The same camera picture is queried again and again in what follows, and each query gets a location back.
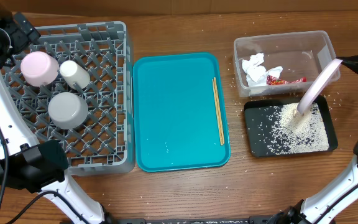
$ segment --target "black tray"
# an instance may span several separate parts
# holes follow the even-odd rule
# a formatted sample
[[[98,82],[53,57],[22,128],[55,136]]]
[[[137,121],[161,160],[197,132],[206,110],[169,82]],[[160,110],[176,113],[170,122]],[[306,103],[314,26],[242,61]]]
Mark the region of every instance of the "black tray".
[[[269,108],[270,106],[283,106],[290,103],[298,103],[301,100],[300,97],[293,98],[284,98],[277,100],[260,100],[260,101],[250,101],[244,105],[244,117],[246,118],[246,130],[248,132],[249,146],[251,154],[255,157],[265,157],[265,156],[281,156],[273,153],[267,146],[271,142],[259,141],[260,137],[263,134],[268,134],[271,131],[271,127],[274,124],[275,119],[269,120],[267,115],[273,114],[275,111],[274,108]],[[323,118],[323,123],[326,128],[327,138],[329,147],[324,151],[332,151],[338,147],[338,140],[336,138],[333,121],[331,119],[331,114],[329,113],[329,108],[326,99],[323,96],[318,96],[315,101]],[[263,130],[259,129],[259,125],[263,123],[267,125],[267,128]],[[286,155],[294,154],[304,154],[311,152],[300,152],[300,153],[291,153]]]

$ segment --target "wooden chopstick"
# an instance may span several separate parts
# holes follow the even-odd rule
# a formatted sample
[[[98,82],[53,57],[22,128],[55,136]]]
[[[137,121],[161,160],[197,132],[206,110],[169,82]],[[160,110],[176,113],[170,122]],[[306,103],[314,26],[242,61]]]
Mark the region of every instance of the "wooden chopstick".
[[[221,106],[219,104],[218,86],[216,84],[216,78],[213,78],[212,86],[213,86],[213,90],[214,90],[216,120],[218,122],[219,138],[221,140],[221,146],[223,146],[223,144],[224,144],[223,124],[222,124]]]

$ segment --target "plastic crate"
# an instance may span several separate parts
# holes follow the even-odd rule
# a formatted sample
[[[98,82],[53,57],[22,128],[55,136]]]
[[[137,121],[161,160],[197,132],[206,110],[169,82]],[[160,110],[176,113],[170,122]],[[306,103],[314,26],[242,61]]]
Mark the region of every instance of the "plastic crate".
[[[60,141],[73,175],[123,173],[135,166],[132,109],[133,48],[123,22],[36,27],[41,33],[2,74],[28,127],[40,142]],[[30,86],[20,71],[30,52],[43,51],[59,64],[74,60],[91,75],[84,89],[71,89],[60,76],[47,86]],[[53,96],[68,91],[86,100],[88,117],[75,129],[60,129],[48,116]]]

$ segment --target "red candy wrapper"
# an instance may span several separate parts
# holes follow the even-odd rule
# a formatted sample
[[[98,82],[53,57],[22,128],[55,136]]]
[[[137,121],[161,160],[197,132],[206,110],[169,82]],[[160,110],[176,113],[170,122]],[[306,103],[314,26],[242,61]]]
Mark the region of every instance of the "red candy wrapper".
[[[268,85],[282,85],[282,84],[302,83],[302,82],[306,82],[306,77],[295,80],[294,82],[288,82],[279,78],[275,78],[271,75],[268,75],[266,79],[266,84]]]

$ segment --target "tray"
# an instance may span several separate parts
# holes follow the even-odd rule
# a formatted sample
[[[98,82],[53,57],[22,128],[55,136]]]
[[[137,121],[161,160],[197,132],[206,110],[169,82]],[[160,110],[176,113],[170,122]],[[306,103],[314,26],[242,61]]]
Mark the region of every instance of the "tray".
[[[268,135],[271,131],[271,127],[277,119],[272,118],[269,120],[267,115],[272,115],[275,111],[271,106],[283,106],[290,103],[298,103],[301,100],[299,97],[284,98],[278,100],[260,100],[260,101],[249,101],[244,105],[244,117],[246,118],[246,129],[248,133],[249,147],[251,154],[255,157],[265,156],[277,156],[267,146],[272,144],[271,138]],[[323,151],[332,151],[338,147],[338,140],[336,138],[333,121],[329,113],[329,108],[326,99],[323,96],[318,96],[314,103],[317,103],[318,108],[323,119],[323,123],[326,129],[329,147]],[[259,128],[259,125],[263,123],[265,126],[263,130]],[[266,142],[259,141],[261,138],[265,139]],[[304,154],[312,152],[301,152],[301,153],[290,153],[286,155]]]
[[[14,67],[2,74],[28,127],[40,142],[60,141],[73,175],[129,172],[135,166],[132,112],[133,47],[123,22],[96,22],[36,27],[42,35],[19,55]],[[74,60],[91,75],[84,90],[71,89],[60,76],[38,88],[30,86],[20,71],[30,52],[43,51],[59,64]],[[88,118],[75,129],[56,127],[48,115],[51,98],[68,91],[86,100]]]
[[[220,145],[216,77],[225,144]],[[219,66],[209,53],[146,57],[134,66],[136,159],[147,172],[223,166],[230,158]]]

